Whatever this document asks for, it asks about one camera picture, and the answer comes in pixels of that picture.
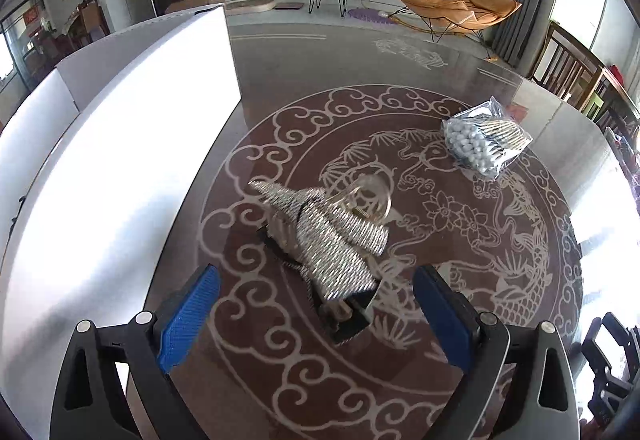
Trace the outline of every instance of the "dining table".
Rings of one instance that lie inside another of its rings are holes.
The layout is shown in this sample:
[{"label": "dining table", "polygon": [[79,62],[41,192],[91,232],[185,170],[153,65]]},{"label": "dining table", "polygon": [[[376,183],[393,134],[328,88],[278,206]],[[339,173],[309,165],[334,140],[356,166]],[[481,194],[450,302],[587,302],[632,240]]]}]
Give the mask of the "dining table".
[{"label": "dining table", "polygon": [[[153,311],[199,266],[218,268],[220,296],[170,373],[205,433],[422,438],[462,377],[414,299],[422,264],[506,324],[551,321],[578,359],[578,412],[588,413],[593,373],[575,352],[589,324],[607,311],[626,326],[640,318],[640,218],[600,129],[508,67],[411,34],[245,24],[230,39],[241,102],[178,212],[145,303]],[[491,97],[532,138],[495,180],[456,162],[441,130]],[[391,192],[382,281],[369,327],[334,344],[303,279],[261,240],[265,209],[248,183],[334,194],[363,174]],[[615,342],[601,347],[621,375]],[[478,438],[512,373],[506,366]],[[127,399],[143,438],[155,438],[131,379]]]}]

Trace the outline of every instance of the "round floor mat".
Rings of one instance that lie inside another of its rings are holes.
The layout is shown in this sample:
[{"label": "round floor mat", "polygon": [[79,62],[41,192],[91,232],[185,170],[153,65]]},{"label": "round floor mat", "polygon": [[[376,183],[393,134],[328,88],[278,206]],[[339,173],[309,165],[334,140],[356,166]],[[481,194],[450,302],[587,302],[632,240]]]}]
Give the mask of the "round floor mat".
[{"label": "round floor mat", "polygon": [[[209,329],[238,384],[292,438],[420,439],[433,423],[462,373],[414,300],[417,265],[434,264],[505,323],[548,319],[565,341],[574,333],[580,252],[560,189],[528,150],[497,181],[460,169],[440,123],[465,108],[403,86],[321,92],[262,121],[220,169],[200,223],[198,259],[222,276]],[[394,220],[377,265],[372,325],[335,346],[305,283],[260,242],[265,215],[247,183],[334,193],[360,174],[388,182]],[[478,436],[493,426],[509,378],[499,381]]]},{"label": "round floor mat", "polygon": [[379,12],[380,11],[375,8],[352,8],[348,11],[348,14],[349,16],[354,17],[355,19],[361,19],[362,21],[370,21],[372,23],[387,25],[394,24],[394,22],[388,17],[380,16]]}]

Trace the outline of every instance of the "silver screw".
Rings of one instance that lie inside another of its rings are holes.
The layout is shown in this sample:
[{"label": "silver screw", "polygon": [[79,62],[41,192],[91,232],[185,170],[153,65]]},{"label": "silver screw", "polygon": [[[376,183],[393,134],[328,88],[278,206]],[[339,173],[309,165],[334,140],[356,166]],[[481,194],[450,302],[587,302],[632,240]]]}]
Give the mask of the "silver screw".
[{"label": "silver screw", "polygon": [[89,321],[80,321],[78,326],[76,326],[76,330],[78,330],[81,334],[84,334],[89,328],[91,328],[91,322]]},{"label": "silver screw", "polygon": [[136,322],[139,325],[146,325],[149,321],[151,321],[152,317],[153,314],[151,312],[140,312],[138,315],[136,315]]},{"label": "silver screw", "polygon": [[556,327],[549,321],[542,321],[542,323],[540,324],[540,328],[542,328],[542,331],[546,332],[547,334],[552,334],[556,331]]},{"label": "silver screw", "polygon": [[491,312],[482,312],[480,314],[480,320],[487,326],[493,326],[498,322],[498,318]]}]

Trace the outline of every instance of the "metal ring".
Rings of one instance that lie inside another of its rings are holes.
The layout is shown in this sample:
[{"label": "metal ring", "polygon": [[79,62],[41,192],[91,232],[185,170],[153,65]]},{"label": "metal ring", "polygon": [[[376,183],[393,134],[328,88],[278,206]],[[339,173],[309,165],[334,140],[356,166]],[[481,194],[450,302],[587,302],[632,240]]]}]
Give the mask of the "metal ring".
[{"label": "metal ring", "polygon": [[391,192],[386,183],[375,175],[363,175],[354,181],[349,187],[327,200],[330,204],[345,204],[349,209],[356,208],[353,196],[358,191],[367,190],[376,195],[376,204],[371,213],[366,214],[366,220],[381,225],[391,211]]}]

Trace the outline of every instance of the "red wall decoration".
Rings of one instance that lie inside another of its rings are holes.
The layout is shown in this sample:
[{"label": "red wall decoration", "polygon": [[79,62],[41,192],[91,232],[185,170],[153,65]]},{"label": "red wall decoration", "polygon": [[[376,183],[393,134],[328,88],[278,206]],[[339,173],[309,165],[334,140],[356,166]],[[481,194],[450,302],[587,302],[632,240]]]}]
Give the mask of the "red wall decoration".
[{"label": "red wall decoration", "polygon": [[36,21],[36,19],[38,19],[38,6],[33,5],[29,10],[27,10],[27,12],[22,14],[22,19],[24,20],[25,25]]}]

